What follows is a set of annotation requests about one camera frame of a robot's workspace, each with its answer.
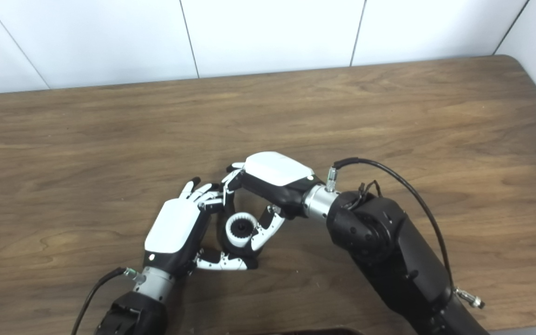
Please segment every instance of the wooden table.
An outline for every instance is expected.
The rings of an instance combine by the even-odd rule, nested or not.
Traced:
[[[102,274],[140,268],[148,229],[185,181],[220,180],[266,150],[320,176],[353,155],[391,166],[436,214],[457,284],[485,299],[472,310],[481,324],[536,326],[536,87],[515,60],[482,57],[0,94],[0,335],[69,333]],[[391,178],[354,166],[338,188],[374,178],[437,250]],[[81,333],[131,287],[102,288]],[[413,333],[304,220],[283,225],[260,269],[197,271],[170,306],[170,334]]]

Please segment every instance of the gear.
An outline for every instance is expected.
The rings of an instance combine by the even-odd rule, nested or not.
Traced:
[[[230,226],[231,233],[238,238],[251,236],[254,230],[254,223],[245,218],[236,219]]]

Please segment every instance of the black joint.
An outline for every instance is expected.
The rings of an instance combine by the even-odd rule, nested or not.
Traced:
[[[200,182],[202,182],[202,179],[200,179],[200,177],[194,177],[192,178],[191,182],[194,183],[194,187],[198,186],[198,184],[200,184]]]
[[[415,278],[417,278],[417,276],[419,276],[419,271],[413,270],[409,272],[409,274],[406,277],[407,277],[407,280],[414,280]]]
[[[218,263],[221,261],[221,252],[214,249],[204,249],[204,253],[200,255],[200,259],[203,261],[208,261],[208,263]]]

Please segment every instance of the white hand cover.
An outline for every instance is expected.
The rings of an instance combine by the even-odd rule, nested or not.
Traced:
[[[194,191],[195,184],[189,181],[179,198],[164,203],[146,237],[144,249],[153,253],[176,253],[181,250],[200,217],[198,205],[221,196],[219,192],[210,191],[212,186],[206,184]]]

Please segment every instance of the robotic arm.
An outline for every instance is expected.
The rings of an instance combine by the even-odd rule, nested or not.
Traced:
[[[280,208],[282,218],[301,216],[325,223],[334,244],[349,252],[384,303],[402,315],[419,335],[489,335],[464,308],[459,297],[472,307],[483,308],[485,304],[478,297],[454,288],[449,266],[442,265],[395,201],[372,195],[365,189],[336,191],[338,169],[361,162],[360,159],[336,162],[325,183],[313,170],[288,157],[272,152],[257,153],[243,165],[233,165],[238,169],[223,180],[223,192],[242,187],[272,202],[272,208]],[[368,164],[379,165],[372,161]],[[414,191],[400,176],[384,168]],[[413,194],[433,219],[421,197],[416,192]],[[252,250],[255,250],[253,239],[266,231],[270,208],[262,215],[266,217],[265,224],[251,233],[247,245]],[[278,227],[280,224],[270,224],[270,233],[260,238],[262,245]],[[223,240],[223,246],[238,254],[234,240]]]
[[[142,274],[132,269],[124,272],[136,286],[112,304],[95,334],[164,334],[164,302],[175,280],[194,268],[255,269],[262,247],[284,221],[304,217],[325,223],[334,244],[349,252],[386,305],[419,335],[489,335],[459,297],[483,308],[481,299],[454,287],[447,257],[445,268],[395,201],[382,197],[379,189],[378,196],[369,193],[363,184],[359,191],[336,191],[338,169],[364,162],[336,162],[323,182],[307,166],[279,153],[263,152],[229,166],[220,185],[207,184],[194,191],[200,182],[194,178],[177,199],[162,206],[145,242]],[[392,170],[383,168],[414,191]],[[235,211],[234,195],[240,188],[272,203],[259,219]],[[413,195],[435,223],[419,195]],[[223,251],[203,250],[200,242],[210,215],[221,210],[229,216],[219,235]]]

